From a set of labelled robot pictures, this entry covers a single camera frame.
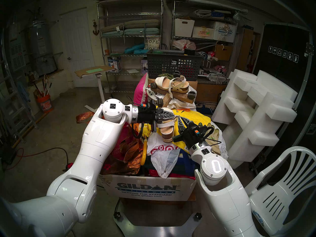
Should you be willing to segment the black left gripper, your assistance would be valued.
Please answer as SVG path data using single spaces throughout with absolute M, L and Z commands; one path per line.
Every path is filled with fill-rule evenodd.
M 138 123 L 150 124 L 152 132 L 157 132 L 156 122 L 174 120 L 175 118 L 175 114 L 169 108 L 156 108 L 153 103 L 138 106 Z

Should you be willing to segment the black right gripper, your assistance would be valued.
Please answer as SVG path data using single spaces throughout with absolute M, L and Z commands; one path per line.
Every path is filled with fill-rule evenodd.
M 179 135 L 173 136 L 173 142 L 184 142 L 188 149 L 190 149 L 195 144 L 200 144 L 206 140 L 205 133 L 203 133 L 207 127 L 194 127 L 192 126 L 191 120 L 180 117 L 177 118 L 178 132 Z

